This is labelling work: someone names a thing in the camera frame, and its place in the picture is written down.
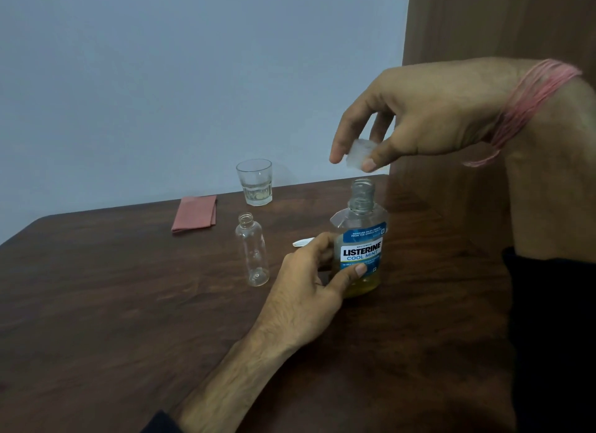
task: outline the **glass of water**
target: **glass of water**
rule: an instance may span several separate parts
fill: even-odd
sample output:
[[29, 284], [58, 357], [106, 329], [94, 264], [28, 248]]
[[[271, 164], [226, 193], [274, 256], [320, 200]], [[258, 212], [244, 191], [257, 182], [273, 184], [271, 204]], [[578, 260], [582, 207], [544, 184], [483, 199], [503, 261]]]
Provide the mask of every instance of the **glass of water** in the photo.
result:
[[246, 160], [236, 166], [248, 205], [265, 205], [272, 201], [273, 166], [269, 160]]

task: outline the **clear empty bottle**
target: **clear empty bottle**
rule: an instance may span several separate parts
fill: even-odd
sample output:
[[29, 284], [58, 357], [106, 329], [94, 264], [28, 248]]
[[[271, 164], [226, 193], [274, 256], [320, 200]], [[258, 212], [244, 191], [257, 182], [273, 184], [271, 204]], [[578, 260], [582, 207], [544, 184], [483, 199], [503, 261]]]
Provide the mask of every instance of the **clear empty bottle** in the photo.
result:
[[240, 214], [238, 222], [240, 224], [236, 227], [236, 237], [240, 244], [240, 254], [246, 264], [249, 286], [262, 286], [269, 280], [263, 228], [248, 212]]
[[387, 211], [374, 201], [373, 181], [354, 180], [347, 209], [340, 210], [331, 220], [339, 234], [334, 243], [332, 274], [359, 263], [367, 265], [367, 272], [347, 288], [345, 298], [366, 294], [381, 284], [377, 270], [388, 219]]

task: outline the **hand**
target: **hand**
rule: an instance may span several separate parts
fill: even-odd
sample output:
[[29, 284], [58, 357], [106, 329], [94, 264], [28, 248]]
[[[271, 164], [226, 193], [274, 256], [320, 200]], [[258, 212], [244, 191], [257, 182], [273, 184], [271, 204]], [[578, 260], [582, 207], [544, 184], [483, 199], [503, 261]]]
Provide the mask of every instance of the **hand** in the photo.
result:
[[320, 234], [284, 258], [252, 334], [293, 353], [329, 326], [347, 287], [367, 270], [365, 264], [351, 265], [323, 286], [317, 270], [332, 259], [333, 239], [331, 233]]
[[[329, 160], [341, 161], [373, 113], [370, 139], [379, 145], [362, 164], [368, 173], [403, 155], [438, 155], [477, 143], [534, 63], [480, 58], [387, 69], [341, 117]], [[393, 134], [383, 141], [394, 117]]]

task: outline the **threaded bottle neck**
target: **threaded bottle neck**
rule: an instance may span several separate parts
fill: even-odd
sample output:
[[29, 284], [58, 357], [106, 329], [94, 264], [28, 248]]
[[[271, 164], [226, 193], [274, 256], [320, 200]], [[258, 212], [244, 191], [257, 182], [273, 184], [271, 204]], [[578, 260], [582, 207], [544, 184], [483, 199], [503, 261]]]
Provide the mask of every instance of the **threaded bottle neck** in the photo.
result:
[[248, 229], [249, 227], [252, 227], [254, 225], [255, 220], [253, 219], [252, 213], [245, 212], [238, 216], [238, 222], [240, 223], [240, 227], [242, 229]]
[[370, 212], [374, 208], [374, 183], [370, 179], [356, 179], [352, 182], [352, 197], [347, 203], [351, 211], [359, 214]]

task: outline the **bottle label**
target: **bottle label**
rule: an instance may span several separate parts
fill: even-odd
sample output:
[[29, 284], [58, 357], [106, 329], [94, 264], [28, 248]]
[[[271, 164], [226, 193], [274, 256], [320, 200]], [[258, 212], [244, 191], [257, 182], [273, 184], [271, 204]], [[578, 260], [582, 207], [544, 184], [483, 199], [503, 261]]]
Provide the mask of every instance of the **bottle label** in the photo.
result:
[[346, 268], [353, 264], [367, 264], [367, 272], [362, 276], [368, 276], [377, 271], [381, 261], [381, 246], [383, 237], [368, 243], [358, 245], [344, 245], [341, 247], [340, 268]]
[[375, 240], [385, 233], [387, 223], [384, 221], [366, 229], [350, 229], [343, 233], [344, 243], [358, 243], [359, 241]]

